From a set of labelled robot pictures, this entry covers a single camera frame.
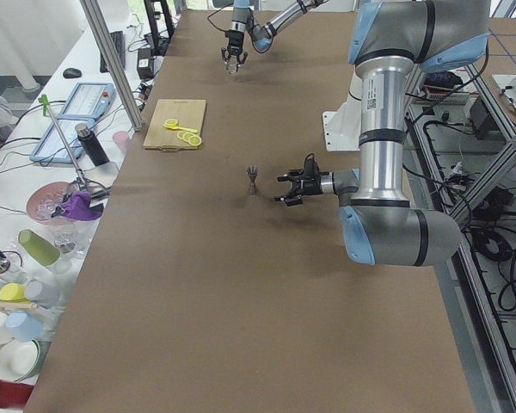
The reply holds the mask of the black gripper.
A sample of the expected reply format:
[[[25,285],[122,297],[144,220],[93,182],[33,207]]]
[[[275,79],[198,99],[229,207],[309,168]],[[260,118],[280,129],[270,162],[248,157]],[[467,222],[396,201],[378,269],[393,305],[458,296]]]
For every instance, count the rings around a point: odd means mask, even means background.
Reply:
[[[287,206],[302,205],[303,196],[322,193],[321,176],[315,154],[310,153],[305,157],[302,169],[288,170],[284,175],[277,177],[278,182],[300,182],[300,189],[289,190],[286,194],[275,196],[273,199]]]
[[[221,48],[222,60],[225,65],[230,64],[230,58],[238,58],[238,64],[243,65],[246,62],[248,53],[243,51],[244,32],[229,29],[224,33],[228,39],[227,47]]]

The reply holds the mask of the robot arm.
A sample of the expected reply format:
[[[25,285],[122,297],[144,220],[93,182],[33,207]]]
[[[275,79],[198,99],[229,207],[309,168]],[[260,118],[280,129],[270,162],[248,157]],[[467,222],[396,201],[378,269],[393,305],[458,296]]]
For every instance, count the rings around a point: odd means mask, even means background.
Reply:
[[[348,256],[355,262],[432,266],[458,249],[461,232],[448,215],[413,208],[402,191],[405,81],[476,62],[488,44],[487,1],[367,3],[354,23],[348,60],[362,82],[359,169],[322,172],[307,157],[291,170],[282,201],[335,194]]]
[[[217,30],[223,32],[228,40],[227,47],[221,48],[221,56],[225,69],[233,74],[238,72],[239,67],[248,57],[243,46],[245,34],[249,35],[251,46],[256,52],[265,53],[270,49],[273,39],[279,32],[300,16],[324,4],[324,1],[295,1],[264,25],[257,21],[250,1],[214,1],[213,4],[219,9],[232,7],[230,28],[217,28]]]

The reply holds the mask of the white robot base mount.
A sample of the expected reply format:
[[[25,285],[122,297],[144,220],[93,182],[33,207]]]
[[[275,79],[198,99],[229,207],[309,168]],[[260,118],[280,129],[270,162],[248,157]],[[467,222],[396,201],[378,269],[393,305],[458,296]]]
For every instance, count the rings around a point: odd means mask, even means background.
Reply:
[[[336,111],[322,113],[323,135],[327,151],[358,151],[361,101],[349,94]]]

